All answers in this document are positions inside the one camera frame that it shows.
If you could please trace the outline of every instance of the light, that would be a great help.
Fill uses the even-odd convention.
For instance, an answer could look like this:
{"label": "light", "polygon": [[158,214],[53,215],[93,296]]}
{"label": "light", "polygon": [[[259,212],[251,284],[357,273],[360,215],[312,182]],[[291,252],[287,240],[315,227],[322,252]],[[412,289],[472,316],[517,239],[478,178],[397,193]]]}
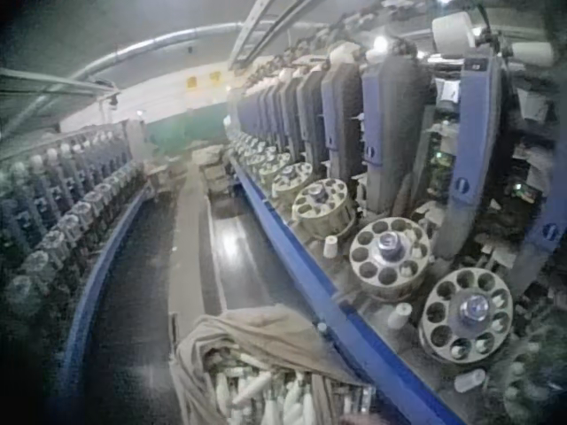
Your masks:
{"label": "light", "polygon": [[379,35],[374,40],[374,50],[377,53],[386,53],[388,51],[388,40],[383,35]]}

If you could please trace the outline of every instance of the concrete floor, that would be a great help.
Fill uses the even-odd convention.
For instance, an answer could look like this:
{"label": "concrete floor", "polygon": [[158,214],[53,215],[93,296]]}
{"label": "concrete floor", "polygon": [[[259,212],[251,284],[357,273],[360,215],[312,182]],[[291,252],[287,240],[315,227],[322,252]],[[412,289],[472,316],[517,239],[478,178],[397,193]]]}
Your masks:
{"label": "concrete floor", "polygon": [[146,203],[114,262],[85,362],[86,423],[180,423],[167,314],[183,338],[200,314],[282,303],[313,317],[243,195]]}

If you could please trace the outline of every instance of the overhead duct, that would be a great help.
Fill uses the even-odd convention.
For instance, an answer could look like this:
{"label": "overhead duct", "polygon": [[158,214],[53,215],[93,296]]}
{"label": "overhead duct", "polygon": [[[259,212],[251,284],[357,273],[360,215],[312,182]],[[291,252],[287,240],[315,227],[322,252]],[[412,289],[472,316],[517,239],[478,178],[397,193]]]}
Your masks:
{"label": "overhead duct", "polygon": [[[263,20],[260,22],[260,24],[270,26],[274,24],[274,21]],[[92,74],[100,73],[105,69],[110,68],[111,66],[116,66],[119,63],[124,62],[125,60],[129,60],[134,57],[143,55],[144,53],[159,50],[163,47],[171,46],[173,44],[185,43],[191,40],[197,40],[214,35],[237,33],[242,29],[243,25],[243,22],[228,22],[222,24],[206,25],[160,35],[143,42],[136,42],[129,45],[128,47],[125,47],[124,49],[116,50],[112,53],[104,55],[101,58],[93,60],[83,68],[68,75],[67,79],[83,80]],[[325,27],[325,24],[316,22],[296,22],[295,24],[293,24],[293,27],[299,29],[311,29]],[[55,92],[62,90],[64,87],[65,86],[62,84],[54,84],[47,88],[45,91]],[[26,120],[31,118],[40,109],[47,106],[50,102],[50,99],[51,96],[48,94],[40,95],[28,106],[26,106],[18,115],[8,120],[1,135],[2,139],[8,138],[24,122],[26,122]]]}

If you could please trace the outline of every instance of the ceiling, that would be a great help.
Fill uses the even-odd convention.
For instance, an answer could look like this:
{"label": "ceiling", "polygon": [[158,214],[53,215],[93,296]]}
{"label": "ceiling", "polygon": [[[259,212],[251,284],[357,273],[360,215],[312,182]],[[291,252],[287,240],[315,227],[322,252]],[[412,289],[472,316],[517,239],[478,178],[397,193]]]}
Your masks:
{"label": "ceiling", "polygon": [[[275,0],[264,19],[274,19],[291,0]],[[331,23],[371,0],[326,0],[303,20]],[[66,77],[89,62],[131,44],[192,27],[244,21],[254,0],[19,0],[0,6],[0,66]],[[292,30],[292,38],[306,35]],[[113,66],[99,77],[120,89],[183,68],[228,59],[237,33],[207,37],[155,50]],[[287,46],[283,35],[267,53]],[[0,80],[0,89],[41,89],[37,84]],[[1,96],[0,125],[21,111],[33,96]],[[58,97],[22,129],[54,126],[71,112],[92,103],[92,97]]]}

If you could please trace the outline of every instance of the blue machine frame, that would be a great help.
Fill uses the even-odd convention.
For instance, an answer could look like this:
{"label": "blue machine frame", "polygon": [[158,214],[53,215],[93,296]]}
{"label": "blue machine frame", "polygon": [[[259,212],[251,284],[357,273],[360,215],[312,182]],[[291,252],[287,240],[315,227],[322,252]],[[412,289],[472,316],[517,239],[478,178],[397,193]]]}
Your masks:
{"label": "blue machine frame", "polygon": [[353,308],[331,299],[336,289],[329,277],[245,171],[231,162],[279,258],[354,371],[379,387],[412,424],[463,424]]}
{"label": "blue machine frame", "polygon": [[148,186],[144,186],[130,201],[130,205],[100,252],[85,284],[56,376],[54,396],[49,404],[50,414],[56,423],[61,420],[64,420],[61,423],[76,423],[73,419],[76,419],[81,408],[82,398],[82,362],[89,343],[98,302],[105,288],[106,275],[130,225],[146,199],[147,189]]}

